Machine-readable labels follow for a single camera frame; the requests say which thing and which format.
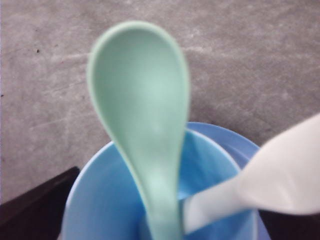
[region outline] blue plate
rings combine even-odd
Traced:
[[[224,127],[202,122],[189,122],[187,127],[214,140],[233,157],[240,168],[243,168],[259,150],[259,147],[249,139]],[[258,219],[258,240],[270,240],[260,217]]]

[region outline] dark object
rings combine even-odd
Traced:
[[[1,240],[56,240],[69,191],[79,174],[73,167],[0,205]]]
[[[259,213],[272,240],[320,240],[320,214],[296,216],[270,211]]]

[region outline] spoon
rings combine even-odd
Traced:
[[[150,23],[116,25],[93,47],[87,82],[95,111],[137,185],[153,239],[181,239],[177,188],[189,72],[178,44]]]
[[[320,114],[268,141],[237,176],[180,201],[184,233],[257,208],[284,214],[320,212]],[[144,219],[141,239],[149,239]]]

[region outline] concrete floor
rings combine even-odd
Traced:
[[[318,0],[2,0],[1,201],[110,141],[92,108],[86,64],[110,26],[145,20],[181,45],[190,121],[261,145],[320,112]]]

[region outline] blue plastic cup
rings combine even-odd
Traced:
[[[208,137],[187,130],[179,179],[183,199],[240,171],[232,157]],[[63,240],[138,240],[145,209],[134,180],[110,142],[85,165],[68,196]],[[256,240],[257,212],[244,211],[216,221],[185,240]]]

